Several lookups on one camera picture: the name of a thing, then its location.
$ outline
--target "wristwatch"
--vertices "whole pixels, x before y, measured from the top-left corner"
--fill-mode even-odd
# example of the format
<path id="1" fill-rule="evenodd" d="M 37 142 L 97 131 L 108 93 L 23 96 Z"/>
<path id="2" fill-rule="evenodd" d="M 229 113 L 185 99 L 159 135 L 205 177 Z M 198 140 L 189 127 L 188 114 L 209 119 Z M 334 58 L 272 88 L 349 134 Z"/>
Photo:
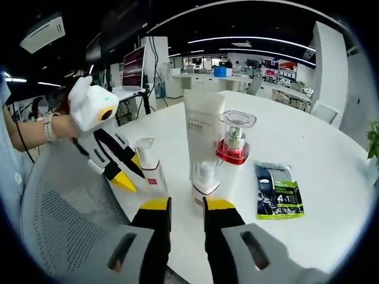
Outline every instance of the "wristwatch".
<path id="1" fill-rule="evenodd" d="M 53 117 L 59 115 L 58 113 L 54 112 L 52 114 L 49 114 L 46 119 L 45 119 L 45 122 L 43 124 L 43 130 L 45 132 L 45 136 L 46 138 L 48 139 L 49 142 L 56 142 L 59 140 L 59 138 L 56 137 L 56 135 L 54 134 L 54 131 L 53 131 L 53 124 L 52 124 L 52 119 Z"/>

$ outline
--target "green leaves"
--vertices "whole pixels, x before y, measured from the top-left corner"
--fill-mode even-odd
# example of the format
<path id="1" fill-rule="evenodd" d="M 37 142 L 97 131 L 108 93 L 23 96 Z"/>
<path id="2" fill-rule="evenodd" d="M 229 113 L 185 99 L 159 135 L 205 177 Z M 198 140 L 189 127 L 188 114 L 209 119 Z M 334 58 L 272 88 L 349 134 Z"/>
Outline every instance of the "green leaves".
<path id="1" fill-rule="evenodd" d="M 370 130 L 367 131 L 366 134 L 367 139 L 370 141 L 367 158 L 371 159 L 374 156 L 379 158 L 379 121 L 372 122 L 370 125 Z"/>

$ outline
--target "green and black packet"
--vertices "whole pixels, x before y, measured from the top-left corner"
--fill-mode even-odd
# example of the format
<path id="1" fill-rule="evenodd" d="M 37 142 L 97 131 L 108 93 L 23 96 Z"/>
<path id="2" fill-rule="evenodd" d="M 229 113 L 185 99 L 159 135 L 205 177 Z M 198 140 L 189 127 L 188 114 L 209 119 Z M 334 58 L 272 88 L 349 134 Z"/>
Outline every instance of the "green and black packet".
<path id="1" fill-rule="evenodd" d="M 297 182 L 289 165 L 255 163 L 258 179 L 257 219 L 280 220 L 304 215 Z"/>

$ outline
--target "white round table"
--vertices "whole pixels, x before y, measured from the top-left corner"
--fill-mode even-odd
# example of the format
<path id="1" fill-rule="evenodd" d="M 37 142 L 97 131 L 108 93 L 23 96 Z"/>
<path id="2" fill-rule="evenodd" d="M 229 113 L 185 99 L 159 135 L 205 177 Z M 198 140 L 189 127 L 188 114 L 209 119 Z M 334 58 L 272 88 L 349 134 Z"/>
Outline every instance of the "white round table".
<path id="1" fill-rule="evenodd" d="M 331 273 L 354 245 L 371 211 L 374 191 L 367 182 L 367 152 L 344 133 L 305 112 L 269 99 L 224 91 L 225 110 L 257 117 L 248 142 L 250 155 L 238 172 L 223 168 L 219 195 L 234 203 L 245 223 L 255 223 L 284 243 L 303 267 Z M 203 217 L 195 210 L 188 179 L 189 158 L 184 104 L 170 106 L 120 128 L 131 145 L 155 139 L 172 197 L 168 265 L 193 284 L 212 283 L 204 250 Z M 257 220 L 255 160 L 290 164 L 305 216 Z M 130 220 L 147 200 L 113 187 Z"/>

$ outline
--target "person's arm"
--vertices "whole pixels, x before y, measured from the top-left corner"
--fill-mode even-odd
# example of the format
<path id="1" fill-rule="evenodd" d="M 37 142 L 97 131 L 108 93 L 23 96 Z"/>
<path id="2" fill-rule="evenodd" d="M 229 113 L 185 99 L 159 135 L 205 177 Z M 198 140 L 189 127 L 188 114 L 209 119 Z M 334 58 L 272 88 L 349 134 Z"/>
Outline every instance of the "person's arm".
<path id="1" fill-rule="evenodd" d="M 9 113 L 6 106 L 3 107 L 3 113 L 5 125 L 7 126 L 8 134 L 11 138 L 13 148 L 17 149 L 18 151 L 25 151 L 23 142 L 21 141 L 20 135 L 17 130 L 16 123 L 12 120 L 11 114 Z M 28 149 L 32 149 L 49 142 L 44 133 L 43 124 L 44 121 L 18 123 L 21 135 L 23 136 L 25 145 Z M 53 117 L 52 126 L 54 134 L 58 138 L 73 138 L 77 135 L 71 117 L 69 115 L 60 115 Z"/>

